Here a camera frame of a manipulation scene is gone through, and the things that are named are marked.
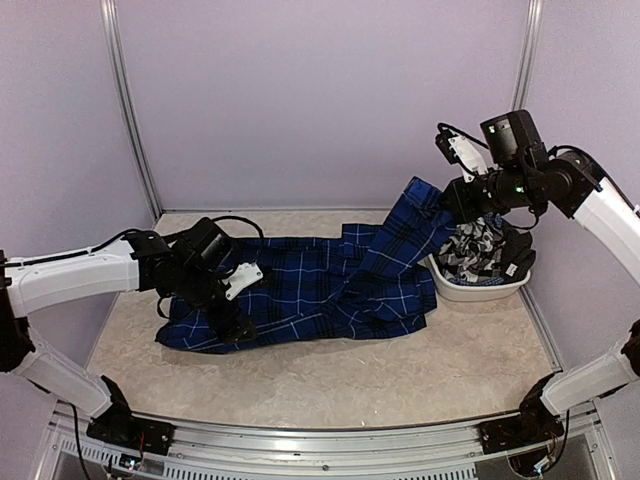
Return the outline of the blue plaid long sleeve shirt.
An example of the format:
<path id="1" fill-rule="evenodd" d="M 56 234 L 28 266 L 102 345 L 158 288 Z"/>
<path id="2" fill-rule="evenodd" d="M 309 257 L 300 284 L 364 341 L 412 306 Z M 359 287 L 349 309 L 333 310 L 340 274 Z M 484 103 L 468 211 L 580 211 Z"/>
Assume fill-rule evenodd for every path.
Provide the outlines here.
<path id="1" fill-rule="evenodd" d="M 337 238 L 240 238 L 240 260 L 256 261 L 265 274 L 237 297 L 255 339 L 224 343 L 204 314 L 174 297 L 156 342 L 227 354 L 320 339 L 389 339 L 425 328 L 437 296 L 422 262 L 455 231 L 441 195 L 414 177 L 380 225 L 345 223 Z"/>

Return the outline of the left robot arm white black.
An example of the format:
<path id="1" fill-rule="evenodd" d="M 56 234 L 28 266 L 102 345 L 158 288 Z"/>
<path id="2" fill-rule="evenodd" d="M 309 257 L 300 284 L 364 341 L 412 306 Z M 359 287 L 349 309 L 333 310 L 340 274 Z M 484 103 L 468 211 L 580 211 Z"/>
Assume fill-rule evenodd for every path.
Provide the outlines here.
<path id="1" fill-rule="evenodd" d="M 207 320 L 225 344 L 251 341 L 254 323 L 240 312 L 237 296 L 262 279 L 255 261 L 241 262 L 235 239 L 217 220 L 162 236 L 128 229 L 81 250 L 1 260 L 1 370 L 83 411 L 89 437 L 105 443 L 166 454 L 174 427 L 134 415 L 119 386 L 89 373 L 35 328 L 30 314 L 50 306 L 107 293 L 155 291 L 177 296 Z"/>

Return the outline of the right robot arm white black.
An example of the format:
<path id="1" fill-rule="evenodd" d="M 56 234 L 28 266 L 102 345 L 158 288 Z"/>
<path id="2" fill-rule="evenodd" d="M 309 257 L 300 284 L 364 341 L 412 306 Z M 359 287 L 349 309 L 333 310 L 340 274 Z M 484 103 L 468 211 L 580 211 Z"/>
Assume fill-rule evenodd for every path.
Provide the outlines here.
<path id="1" fill-rule="evenodd" d="M 547 147 L 531 114 L 511 111 L 481 123 L 477 139 L 446 123 L 435 144 L 462 174 L 449 182 L 443 208 L 457 223 L 526 208 L 540 218 L 554 207 L 592 236 L 630 276 L 639 279 L 639 208 L 587 152 Z M 479 426 L 485 451 L 527 446 L 568 432 L 570 410 L 639 379 L 639 325 L 599 356 L 549 374 L 525 394 L 515 415 Z"/>

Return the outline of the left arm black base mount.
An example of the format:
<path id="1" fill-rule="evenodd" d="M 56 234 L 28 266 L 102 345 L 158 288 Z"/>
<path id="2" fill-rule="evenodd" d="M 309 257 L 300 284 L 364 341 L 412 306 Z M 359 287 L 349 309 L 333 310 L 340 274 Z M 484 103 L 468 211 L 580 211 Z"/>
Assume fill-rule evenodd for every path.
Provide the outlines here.
<path id="1" fill-rule="evenodd" d="M 174 432 L 175 426 L 168 422 L 116 414 L 91 420 L 86 434 L 107 444 L 166 456 Z"/>

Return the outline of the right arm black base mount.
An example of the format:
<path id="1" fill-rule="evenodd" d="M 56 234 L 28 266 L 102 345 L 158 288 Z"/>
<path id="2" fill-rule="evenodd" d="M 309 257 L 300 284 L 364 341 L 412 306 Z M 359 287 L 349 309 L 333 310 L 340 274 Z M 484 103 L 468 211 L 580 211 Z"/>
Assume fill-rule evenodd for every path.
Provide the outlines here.
<path id="1" fill-rule="evenodd" d="M 518 449 L 561 437 L 565 433 L 556 417 L 539 419 L 518 414 L 498 420 L 481 422 L 478 434 L 485 455 Z"/>

